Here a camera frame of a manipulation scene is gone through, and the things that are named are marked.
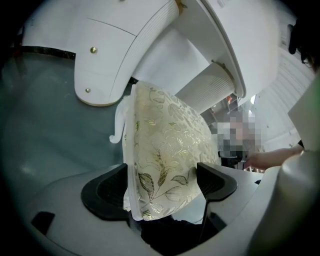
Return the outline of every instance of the dark floor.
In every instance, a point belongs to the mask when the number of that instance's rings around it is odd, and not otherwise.
[[[117,104],[79,101],[74,65],[24,53],[1,72],[1,171],[19,207],[53,181],[123,162],[121,142],[109,142]]]

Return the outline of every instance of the white ribbed panel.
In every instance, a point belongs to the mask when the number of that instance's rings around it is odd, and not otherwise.
[[[141,58],[161,32],[178,16],[178,6],[175,0],[170,0],[144,26],[123,59],[110,93],[109,102],[116,102],[121,98]]]
[[[235,91],[228,73],[218,64],[210,64],[175,96],[199,114]]]

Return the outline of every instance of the screw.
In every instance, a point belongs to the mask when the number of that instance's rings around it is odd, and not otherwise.
[[[97,51],[98,51],[98,48],[96,48],[96,47],[91,47],[91,48],[90,48],[90,52],[91,52],[92,54],[95,54]]]

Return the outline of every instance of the pillow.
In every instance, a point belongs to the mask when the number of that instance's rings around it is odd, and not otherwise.
[[[124,133],[128,194],[135,220],[156,220],[189,204],[201,191],[198,162],[219,163],[205,120],[152,84],[133,85]]]

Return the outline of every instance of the black cloth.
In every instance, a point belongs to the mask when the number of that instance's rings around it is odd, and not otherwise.
[[[182,254],[198,245],[201,224],[174,220],[171,216],[141,221],[141,238],[163,256]]]
[[[300,141],[298,142],[298,144],[299,144],[301,147],[305,148],[305,147],[304,147],[304,144],[302,143],[302,140],[300,140]]]

